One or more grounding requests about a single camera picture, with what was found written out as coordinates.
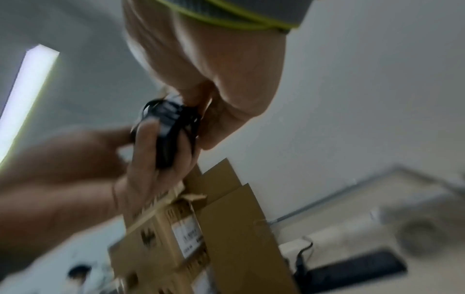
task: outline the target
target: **fluorescent light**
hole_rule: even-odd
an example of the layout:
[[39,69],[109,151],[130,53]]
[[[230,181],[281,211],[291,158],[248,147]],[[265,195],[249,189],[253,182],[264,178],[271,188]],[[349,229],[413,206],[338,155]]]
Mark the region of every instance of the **fluorescent light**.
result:
[[43,45],[26,52],[0,117],[0,162],[8,154],[58,55]]

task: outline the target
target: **label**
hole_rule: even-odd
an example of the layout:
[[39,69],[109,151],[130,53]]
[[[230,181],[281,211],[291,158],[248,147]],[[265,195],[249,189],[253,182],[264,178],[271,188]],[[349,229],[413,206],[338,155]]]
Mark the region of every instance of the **label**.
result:
[[172,224],[171,229],[184,258],[189,257],[203,244],[202,231],[193,215]]
[[206,268],[191,284],[194,294],[217,294],[218,290],[211,266]]

